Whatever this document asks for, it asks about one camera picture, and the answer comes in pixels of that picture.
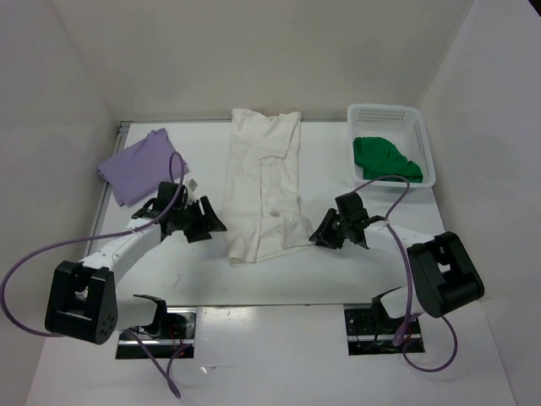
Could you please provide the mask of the white t shirt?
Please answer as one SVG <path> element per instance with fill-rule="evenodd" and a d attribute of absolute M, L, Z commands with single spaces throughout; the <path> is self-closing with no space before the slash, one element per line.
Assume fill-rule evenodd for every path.
<path fill-rule="evenodd" d="M 301 113 L 232 110 L 222 221 L 231 266 L 303 250 L 313 232 L 301 212 Z"/>

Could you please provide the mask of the purple t shirt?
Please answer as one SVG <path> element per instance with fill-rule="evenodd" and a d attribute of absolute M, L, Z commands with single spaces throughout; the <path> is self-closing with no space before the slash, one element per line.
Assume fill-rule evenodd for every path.
<path fill-rule="evenodd" d="M 124 148 L 100 163 L 97 173 L 112 187 L 119 206 L 133 206 L 147 195 L 156 192 L 161 181 L 180 178 L 181 165 L 169 161 L 176 152 L 165 129 L 151 130 L 144 139 Z"/>

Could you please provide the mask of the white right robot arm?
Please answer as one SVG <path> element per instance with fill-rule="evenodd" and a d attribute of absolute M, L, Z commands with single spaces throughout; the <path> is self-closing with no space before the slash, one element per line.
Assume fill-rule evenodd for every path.
<path fill-rule="evenodd" d="M 441 318 L 484 296 L 484 283 L 457 234 L 421 233 L 383 216 L 370 216 L 354 192 L 336 197 L 335 202 L 310 242 L 339 250 L 349 241 L 393 255 L 405 266 L 406 285 L 372 299 L 370 319 L 377 331 L 390 332 L 415 315 Z"/>

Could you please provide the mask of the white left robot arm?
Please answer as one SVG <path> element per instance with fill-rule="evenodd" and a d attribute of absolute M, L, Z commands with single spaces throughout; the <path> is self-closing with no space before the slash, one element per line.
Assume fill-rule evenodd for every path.
<path fill-rule="evenodd" d="M 61 262 L 46 308 L 48 332 L 103 344 L 115 332 L 140 329 L 148 337 L 167 332 L 167 302 L 149 294 L 117 298 L 117 285 L 145 254 L 177 231 L 189 243 L 226 231 L 209 199 L 195 199 L 184 184 L 164 181 L 156 197 L 130 218 L 126 229 L 80 261 Z"/>

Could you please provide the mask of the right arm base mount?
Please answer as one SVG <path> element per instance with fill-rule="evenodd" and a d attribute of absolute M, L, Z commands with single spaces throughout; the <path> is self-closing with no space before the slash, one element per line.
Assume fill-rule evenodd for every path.
<path fill-rule="evenodd" d="M 343 312 L 350 356 L 400 354 L 405 344 L 407 353 L 424 352 L 418 321 L 410 324 L 403 343 L 395 346 L 393 337 L 402 319 L 378 313 L 370 304 L 345 305 Z"/>

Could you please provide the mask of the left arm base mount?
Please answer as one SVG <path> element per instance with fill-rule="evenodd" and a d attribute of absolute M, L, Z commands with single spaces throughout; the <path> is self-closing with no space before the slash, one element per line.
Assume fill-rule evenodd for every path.
<path fill-rule="evenodd" d="M 158 330 L 142 326 L 131 327 L 130 331 L 146 346 L 156 359 L 170 359 L 180 351 L 178 358 L 194 357 L 195 328 L 198 311 L 196 308 L 168 307 L 167 316 Z M 147 359 L 146 352 L 137 340 L 122 332 L 117 342 L 115 359 Z"/>

